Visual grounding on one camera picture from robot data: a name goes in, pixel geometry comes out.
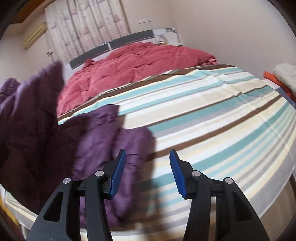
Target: orange cloth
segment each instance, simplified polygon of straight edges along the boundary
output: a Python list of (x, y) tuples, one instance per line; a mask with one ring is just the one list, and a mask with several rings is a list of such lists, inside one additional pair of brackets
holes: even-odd
[(296, 102), (296, 97), (293, 94), (293, 92), (283, 82), (279, 81), (274, 76), (274, 74), (265, 71), (263, 77), (282, 87), (282, 89), (286, 92), (287, 96), (289, 96), (294, 102)]
[(15, 216), (4, 206), (4, 204), (2, 202), (1, 195), (0, 195), (0, 208), (2, 208), (6, 212), (6, 214), (8, 215), (8, 217), (10, 217), (11, 220), (14, 221), (17, 226), (20, 225), (18, 223), (17, 219), (15, 218)]

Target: curtain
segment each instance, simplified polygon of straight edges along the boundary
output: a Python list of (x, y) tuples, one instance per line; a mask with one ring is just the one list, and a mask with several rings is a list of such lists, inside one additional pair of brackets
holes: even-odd
[(56, 0), (45, 14), (51, 42), (65, 63), (130, 34), (119, 0)]

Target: wooden ceiling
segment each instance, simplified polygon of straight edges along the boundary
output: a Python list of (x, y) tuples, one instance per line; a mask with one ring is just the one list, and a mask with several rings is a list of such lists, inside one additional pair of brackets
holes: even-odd
[(45, 0), (29, 0), (17, 13), (11, 23), (22, 23)]

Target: striped bed sheet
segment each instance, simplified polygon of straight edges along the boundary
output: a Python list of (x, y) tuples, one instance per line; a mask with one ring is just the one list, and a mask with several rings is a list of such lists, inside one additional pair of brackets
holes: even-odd
[(281, 96), (283, 96), (294, 108), (296, 108), (296, 103), (289, 96), (287, 96), (287, 93), (283, 90), (282, 87), (265, 78), (263, 79), (263, 81), (270, 87), (272, 87), (276, 92), (280, 93)]
[[(296, 110), (280, 93), (248, 72), (229, 65), (168, 71), (106, 91), (59, 117), (106, 104), (120, 105), (124, 128), (146, 126), (156, 138), (143, 169), (137, 211), (113, 240), (179, 240), (190, 200), (178, 193), (169, 151), (209, 178), (232, 177), (261, 217), (295, 166)], [(31, 228), (37, 215), (8, 192), (6, 206)], [(82, 240), (87, 240), (81, 229)]]

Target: purple blanket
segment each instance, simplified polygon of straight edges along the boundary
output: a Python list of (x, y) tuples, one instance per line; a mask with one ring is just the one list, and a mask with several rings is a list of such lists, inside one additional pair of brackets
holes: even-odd
[[(121, 128), (117, 105), (58, 126), (57, 98), (63, 85), (62, 66), (56, 63), (24, 84), (8, 79), (0, 88), (0, 183), (38, 214), (65, 177), (87, 178), (123, 148), (127, 159), (118, 194), (105, 201), (110, 227), (119, 227), (134, 210), (137, 181), (153, 148), (152, 134), (147, 128)], [(85, 228), (84, 199), (80, 220)]]

